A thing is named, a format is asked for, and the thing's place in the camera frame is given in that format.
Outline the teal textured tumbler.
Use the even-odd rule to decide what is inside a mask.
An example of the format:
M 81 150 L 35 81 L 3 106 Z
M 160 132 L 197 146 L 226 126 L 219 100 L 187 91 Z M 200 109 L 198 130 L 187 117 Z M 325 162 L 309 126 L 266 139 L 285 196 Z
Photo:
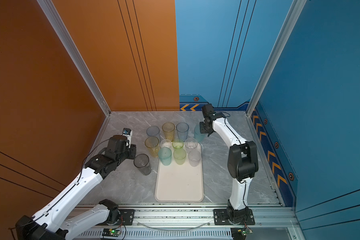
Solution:
M 159 159 L 164 166 L 169 166 L 172 162 L 172 150 L 168 147 L 163 147 L 159 150 Z
M 201 143 L 204 138 L 206 137 L 207 134 L 203 134 L 201 133 L 201 129 L 200 129 L 200 124 L 197 123 L 195 128 L 194 128 L 194 138 Z

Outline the clear stemmed glass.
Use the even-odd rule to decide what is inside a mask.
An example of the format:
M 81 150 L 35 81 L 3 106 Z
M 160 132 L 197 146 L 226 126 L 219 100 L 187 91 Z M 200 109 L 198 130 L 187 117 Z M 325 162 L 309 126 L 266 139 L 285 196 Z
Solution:
M 198 141 L 194 138 L 187 138 L 184 142 L 185 150 L 189 153 L 192 150 L 195 150 L 198 147 Z

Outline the dark smoky tumbler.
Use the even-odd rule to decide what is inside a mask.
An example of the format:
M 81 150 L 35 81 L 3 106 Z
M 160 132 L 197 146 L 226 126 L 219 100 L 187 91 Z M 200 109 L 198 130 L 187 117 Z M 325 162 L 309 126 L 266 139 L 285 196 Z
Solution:
M 134 166 L 144 175 L 148 176 L 152 172 L 149 156 L 139 154 L 134 159 Z

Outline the clear plastic cup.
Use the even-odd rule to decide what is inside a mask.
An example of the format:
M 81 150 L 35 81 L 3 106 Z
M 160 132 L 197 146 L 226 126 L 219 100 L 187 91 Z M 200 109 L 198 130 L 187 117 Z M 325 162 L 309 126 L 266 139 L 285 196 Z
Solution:
M 192 151 L 189 152 L 188 158 L 189 158 L 190 165 L 192 167 L 196 167 L 201 162 L 202 155 L 201 155 L 200 151 L 192 150 Z

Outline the small green faceted glass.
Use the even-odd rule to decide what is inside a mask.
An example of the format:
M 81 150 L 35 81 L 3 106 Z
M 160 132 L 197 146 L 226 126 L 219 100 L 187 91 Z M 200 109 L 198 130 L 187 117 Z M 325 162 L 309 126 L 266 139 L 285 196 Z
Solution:
M 180 139 L 175 139 L 172 142 L 172 147 L 175 150 L 182 149 L 184 147 L 184 142 L 182 140 L 180 140 Z

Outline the yellow tumbler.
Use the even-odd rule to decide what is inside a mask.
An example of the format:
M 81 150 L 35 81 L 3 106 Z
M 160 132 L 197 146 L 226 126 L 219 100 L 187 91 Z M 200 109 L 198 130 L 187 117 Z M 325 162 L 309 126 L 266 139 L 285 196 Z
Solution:
M 148 137 L 145 140 L 145 146 L 148 149 L 150 155 L 154 158 L 158 158 L 160 150 L 160 141 L 157 137 Z

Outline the light green dotted cup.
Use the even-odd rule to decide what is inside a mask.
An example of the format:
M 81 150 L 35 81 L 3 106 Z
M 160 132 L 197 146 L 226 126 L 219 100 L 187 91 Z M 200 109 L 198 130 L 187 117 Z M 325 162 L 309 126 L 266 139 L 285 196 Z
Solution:
M 183 165 L 185 163 L 186 156 L 187 156 L 187 153 L 184 149 L 175 149 L 174 150 L 174 159 L 178 165 Z

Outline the grey-blue frosted tumbler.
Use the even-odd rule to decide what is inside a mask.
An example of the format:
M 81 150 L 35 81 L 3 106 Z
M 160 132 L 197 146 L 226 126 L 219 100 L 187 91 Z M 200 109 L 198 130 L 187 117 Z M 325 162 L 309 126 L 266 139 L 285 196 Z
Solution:
M 154 138 L 156 138 L 158 141 L 160 141 L 160 128 L 157 126 L 150 126 L 146 130 L 149 142 L 155 142 Z

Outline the small clear faceted glass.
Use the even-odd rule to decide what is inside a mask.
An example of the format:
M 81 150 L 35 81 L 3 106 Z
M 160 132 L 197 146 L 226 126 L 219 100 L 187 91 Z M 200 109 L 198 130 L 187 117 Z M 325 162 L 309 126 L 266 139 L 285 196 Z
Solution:
M 164 139 L 160 142 L 161 148 L 171 148 L 172 147 L 172 141 L 168 139 Z

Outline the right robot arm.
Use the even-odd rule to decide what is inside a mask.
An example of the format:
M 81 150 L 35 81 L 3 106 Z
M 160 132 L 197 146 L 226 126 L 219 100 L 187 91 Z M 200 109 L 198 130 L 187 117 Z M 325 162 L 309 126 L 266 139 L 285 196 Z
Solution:
M 248 194 L 251 181 L 259 170 L 257 145 L 240 136 L 230 125 L 228 117 L 222 112 L 216 112 L 211 104 L 204 105 L 202 113 L 204 120 L 200 122 L 200 132 L 207 135 L 217 133 L 229 148 L 227 168 L 233 179 L 227 206 L 229 221 L 235 225 L 254 225 Z

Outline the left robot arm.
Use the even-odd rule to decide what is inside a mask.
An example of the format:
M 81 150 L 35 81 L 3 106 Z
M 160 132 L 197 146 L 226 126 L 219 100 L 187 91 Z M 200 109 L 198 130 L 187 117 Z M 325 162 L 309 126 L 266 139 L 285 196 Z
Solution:
M 32 217 L 23 216 L 17 221 L 13 237 L 19 240 L 72 240 L 100 223 L 121 224 L 119 206 L 111 200 L 102 200 L 74 218 L 67 217 L 124 160 L 136 157 L 132 135 L 131 129 L 124 128 L 121 135 L 112 136 L 107 147 L 88 160 L 78 176 L 52 201 Z

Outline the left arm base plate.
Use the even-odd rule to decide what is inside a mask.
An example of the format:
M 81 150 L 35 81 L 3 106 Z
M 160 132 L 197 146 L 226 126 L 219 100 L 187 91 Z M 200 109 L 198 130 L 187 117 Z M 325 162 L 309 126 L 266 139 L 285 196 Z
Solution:
M 103 224 L 108 226 L 131 226 L 134 221 L 134 216 L 134 209 L 111 210 L 109 216 Z

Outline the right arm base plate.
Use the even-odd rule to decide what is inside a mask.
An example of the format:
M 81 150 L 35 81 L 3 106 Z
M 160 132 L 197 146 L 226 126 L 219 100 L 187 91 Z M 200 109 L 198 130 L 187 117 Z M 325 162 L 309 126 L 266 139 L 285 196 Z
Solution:
M 255 225 L 255 217 L 253 211 L 246 207 L 242 210 L 214 209 L 214 223 L 215 225 Z

